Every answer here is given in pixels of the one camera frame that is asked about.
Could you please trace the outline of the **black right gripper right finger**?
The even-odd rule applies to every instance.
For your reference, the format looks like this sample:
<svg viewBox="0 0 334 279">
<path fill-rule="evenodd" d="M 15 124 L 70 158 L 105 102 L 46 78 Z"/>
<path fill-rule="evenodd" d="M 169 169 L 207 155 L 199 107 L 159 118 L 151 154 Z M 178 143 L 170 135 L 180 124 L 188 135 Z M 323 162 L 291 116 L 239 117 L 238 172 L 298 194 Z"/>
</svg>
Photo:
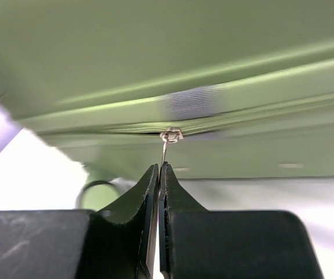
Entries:
<svg viewBox="0 0 334 279">
<path fill-rule="evenodd" d="M 161 168 L 159 259 L 165 278 L 322 278 L 303 222 L 285 210 L 210 211 Z"/>
</svg>

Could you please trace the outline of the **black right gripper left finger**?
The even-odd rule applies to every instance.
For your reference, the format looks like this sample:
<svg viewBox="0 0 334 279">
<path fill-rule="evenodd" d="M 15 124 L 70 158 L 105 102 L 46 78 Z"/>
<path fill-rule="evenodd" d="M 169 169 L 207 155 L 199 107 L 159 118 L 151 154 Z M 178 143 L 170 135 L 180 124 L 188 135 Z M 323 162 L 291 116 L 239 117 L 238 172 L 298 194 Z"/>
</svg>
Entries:
<svg viewBox="0 0 334 279">
<path fill-rule="evenodd" d="M 151 278 L 159 170 L 92 210 L 0 211 L 0 279 Z"/>
</svg>

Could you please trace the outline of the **silver zipper pull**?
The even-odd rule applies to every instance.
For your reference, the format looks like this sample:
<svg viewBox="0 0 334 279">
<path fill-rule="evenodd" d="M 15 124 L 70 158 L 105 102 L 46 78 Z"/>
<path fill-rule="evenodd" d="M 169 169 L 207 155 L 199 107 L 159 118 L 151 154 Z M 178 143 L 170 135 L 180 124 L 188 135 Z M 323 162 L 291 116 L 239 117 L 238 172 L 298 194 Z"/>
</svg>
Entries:
<svg viewBox="0 0 334 279">
<path fill-rule="evenodd" d="M 169 127 L 160 133 L 160 138 L 163 142 L 161 165 L 166 159 L 166 151 L 169 144 L 175 144 L 184 138 L 181 129 Z"/>
</svg>

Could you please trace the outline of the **green suitcase blue lining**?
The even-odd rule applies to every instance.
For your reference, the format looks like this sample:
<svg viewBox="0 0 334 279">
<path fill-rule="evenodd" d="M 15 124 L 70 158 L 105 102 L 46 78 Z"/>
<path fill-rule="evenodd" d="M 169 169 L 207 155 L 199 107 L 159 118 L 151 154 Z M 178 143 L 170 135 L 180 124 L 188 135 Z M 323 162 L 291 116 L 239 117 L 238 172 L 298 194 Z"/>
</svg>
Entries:
<svg viewBox="0 0 334 279">
<path fill-rule="evenodd" d="M 0 1 L 0 104 L 102 180 L 334 176 L 334 1 Z"/>
</svg>

